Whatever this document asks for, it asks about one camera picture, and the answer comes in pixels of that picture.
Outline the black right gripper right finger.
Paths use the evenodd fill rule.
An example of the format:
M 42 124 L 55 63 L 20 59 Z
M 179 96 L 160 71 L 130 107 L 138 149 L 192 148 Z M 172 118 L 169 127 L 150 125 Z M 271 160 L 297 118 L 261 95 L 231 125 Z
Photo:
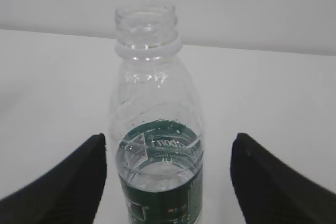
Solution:
M 230 178 L 246 223 L 335 223 L 335 193 L 246 133 L 233 141 Z

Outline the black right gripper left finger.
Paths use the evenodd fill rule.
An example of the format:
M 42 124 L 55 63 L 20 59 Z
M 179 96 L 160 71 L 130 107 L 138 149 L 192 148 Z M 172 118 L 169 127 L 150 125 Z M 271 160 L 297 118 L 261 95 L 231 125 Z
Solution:
M 93 223 L 106 178 L 106 139 L 93 135 L 53 169 L 1 199 L 1 223 Z

